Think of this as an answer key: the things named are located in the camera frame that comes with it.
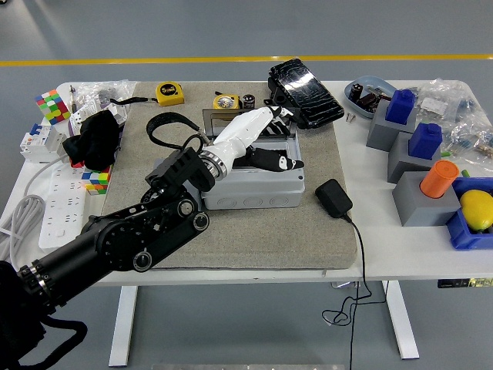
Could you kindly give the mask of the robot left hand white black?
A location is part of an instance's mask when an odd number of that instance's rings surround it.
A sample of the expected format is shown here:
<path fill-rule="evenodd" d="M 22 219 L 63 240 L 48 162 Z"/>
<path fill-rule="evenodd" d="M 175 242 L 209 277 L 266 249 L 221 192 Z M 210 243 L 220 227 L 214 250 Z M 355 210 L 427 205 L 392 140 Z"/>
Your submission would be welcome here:
<path fill-rule="evenodd" d="M 200 158 L 218 180 L 226 177 L 233 168 L 234 160 L 246 158 L 249 166 L 272 172 L 283 172 L 304 167 L 302 160 L 293 160 L 274 150 L 252 147 L 270 123 L 282 123 L 282 118 L 293 113 L 280 106 L 262 107 L 236 116 L 213 144 L 207 146 Z"/>

